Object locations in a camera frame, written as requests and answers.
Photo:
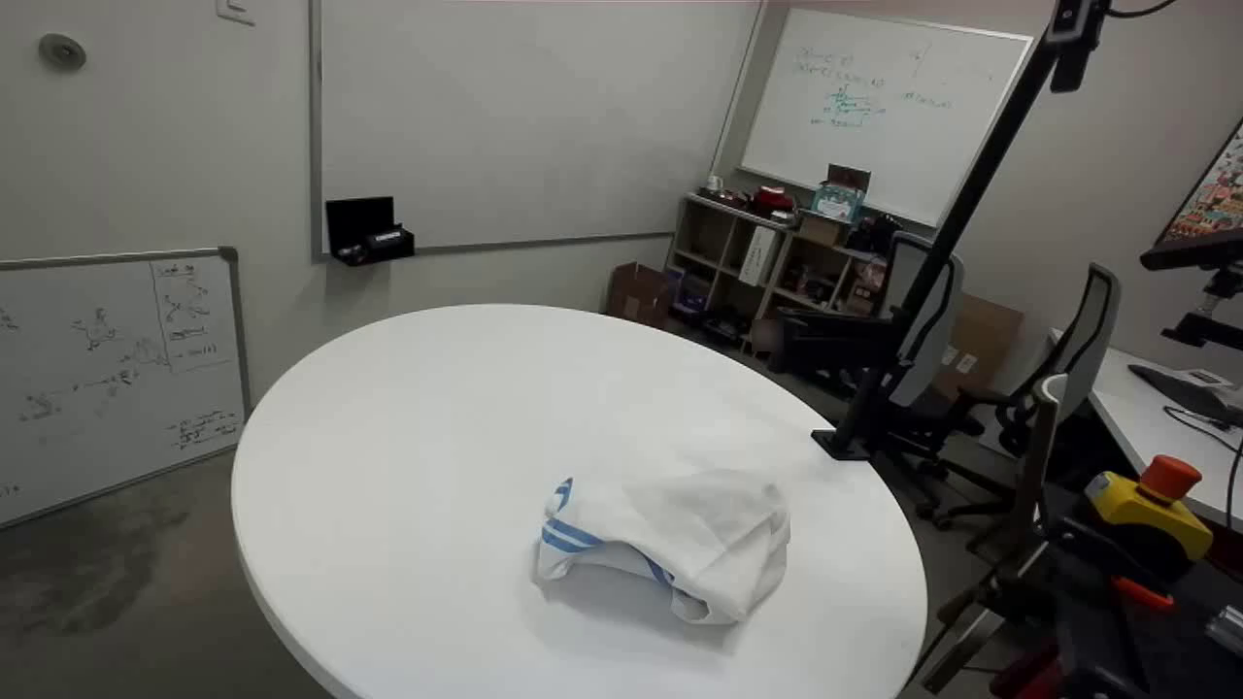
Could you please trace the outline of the white cloth with blue stripes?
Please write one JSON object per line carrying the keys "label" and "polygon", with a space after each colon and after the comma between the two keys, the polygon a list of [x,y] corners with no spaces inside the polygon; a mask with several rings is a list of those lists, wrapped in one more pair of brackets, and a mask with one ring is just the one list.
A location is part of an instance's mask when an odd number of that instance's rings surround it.
{"label": "white cloth with blue stripes", "polygon": [[531,578],[606,565],[651,582],[684,623],[742,623],[783,582],[789,543],[789,499],[769,477],[565,477],[545,506]]}

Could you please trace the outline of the brown cardboard box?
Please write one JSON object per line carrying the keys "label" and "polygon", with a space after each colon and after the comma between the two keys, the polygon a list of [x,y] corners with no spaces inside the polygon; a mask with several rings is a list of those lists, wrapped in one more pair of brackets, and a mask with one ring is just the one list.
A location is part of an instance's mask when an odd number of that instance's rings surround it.
{"label": "brown cardboard box", "polygon": [[606,309],[645,324],[662,324],[672,306],[672,279],[645,264],[622,264],[609,275]]}

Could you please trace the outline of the black marker tray box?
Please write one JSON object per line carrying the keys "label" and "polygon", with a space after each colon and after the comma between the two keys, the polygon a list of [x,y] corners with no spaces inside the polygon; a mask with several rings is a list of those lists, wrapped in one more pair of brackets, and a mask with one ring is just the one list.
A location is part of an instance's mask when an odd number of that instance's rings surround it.
{"label": "black marker tray box", "polygon": [[414,231],[398,222],[394,198],[329,198],[326,202],[329,257],[360,269],[414,251]]}

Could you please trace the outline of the grey mesh office chair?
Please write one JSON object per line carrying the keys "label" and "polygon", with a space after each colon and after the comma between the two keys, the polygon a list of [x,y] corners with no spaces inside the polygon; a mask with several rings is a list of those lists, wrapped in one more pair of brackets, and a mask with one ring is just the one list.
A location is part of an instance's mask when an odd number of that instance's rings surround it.
{"label": "grey mesh office chair", "polygon": [[1117,300],[1123,300],[1117,275],[1103,264],[1092,264],[1072,322],[1057,332],[1057,341],[1038,361],[1038,368],[1015,390],[965,387],[956,397],[956,413],[971,416],[980,402],[989,402],[997,424],[997,444],[1011,455],[1027,458],[1038,429],[1041,381],[1053,374],[1066,376],[1066,390],[1061,390],[1066,416],[1072,416],[1086,400],[1098,376],[1103,352],[1110,344]]}

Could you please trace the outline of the leaning floor whiteboard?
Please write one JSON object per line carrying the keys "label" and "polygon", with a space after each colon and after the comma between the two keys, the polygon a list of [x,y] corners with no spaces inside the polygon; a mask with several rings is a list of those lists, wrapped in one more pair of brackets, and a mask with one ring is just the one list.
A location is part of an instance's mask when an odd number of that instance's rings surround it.
{"label": "leaning floor whiteboard", "polygon": [[0,525],[223,455],[246,418],[232,247],[0,269]]}

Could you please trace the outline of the yellow emergency stop button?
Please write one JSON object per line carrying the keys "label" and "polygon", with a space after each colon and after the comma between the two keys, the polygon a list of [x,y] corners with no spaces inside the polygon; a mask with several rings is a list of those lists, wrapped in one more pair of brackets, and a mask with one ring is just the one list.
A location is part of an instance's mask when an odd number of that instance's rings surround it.
{"label": "yellow emergency stop button", "polygon": [[1212,528],[1185,506],[1185,494],[1200,482],[1200,468],[1172,455],[1155,455],[1138,477],[1115,468],[1095,472],[1083,485],[1086,506],[1103,525],[1142,525],[1169,535],[1185,557],[1206,557]]}

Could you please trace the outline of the white side desk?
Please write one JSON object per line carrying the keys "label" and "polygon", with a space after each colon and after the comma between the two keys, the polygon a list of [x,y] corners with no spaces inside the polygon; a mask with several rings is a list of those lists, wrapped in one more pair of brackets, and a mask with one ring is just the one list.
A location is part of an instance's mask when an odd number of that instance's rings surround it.
{"label": "white side desk", "polygon": [[1138,356],[1110,350],[1086,390],[1086,402],[1128,455],[1142,468],[1155,455],[1185,458],[1200,468],[1187,488],[1187,510],[1208,525],[1238,525],[1243,482],[1230,468],[1243,429],[1220,429],[1200,416],[1172,409],[1159,387],[1134,376]]}

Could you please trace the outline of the computer monitor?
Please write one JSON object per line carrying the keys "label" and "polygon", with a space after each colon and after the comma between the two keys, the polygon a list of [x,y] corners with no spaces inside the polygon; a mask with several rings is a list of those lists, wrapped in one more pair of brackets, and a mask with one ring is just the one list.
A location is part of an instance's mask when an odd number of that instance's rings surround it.
{"label": "computer monitor", "polygon": [[1169,224],[1142,251],[1147,269],[1222,269],[1243,257],[1243,119],[1220,145]]}

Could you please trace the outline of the far wall whiteboard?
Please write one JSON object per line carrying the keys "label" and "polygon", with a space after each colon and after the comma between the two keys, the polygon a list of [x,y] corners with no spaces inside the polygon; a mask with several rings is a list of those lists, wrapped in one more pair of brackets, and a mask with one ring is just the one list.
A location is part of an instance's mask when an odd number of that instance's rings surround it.
{"label": "far wall whiteboard", "polygon": [[855,168],[869,208],[941,224],[1029,55],[1029,36],[791,7],[742,168],[803,191]]}

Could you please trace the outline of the round wall sensor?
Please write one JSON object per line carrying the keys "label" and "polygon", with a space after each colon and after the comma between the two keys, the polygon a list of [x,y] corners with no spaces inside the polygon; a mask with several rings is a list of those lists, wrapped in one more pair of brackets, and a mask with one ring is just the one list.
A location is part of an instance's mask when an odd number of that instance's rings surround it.
{"label": "round wall sensor", "polygon": [[58,72],[73,72],[84,64],[84,44],[73,36],[49,32],[38,38],[38,57]]}

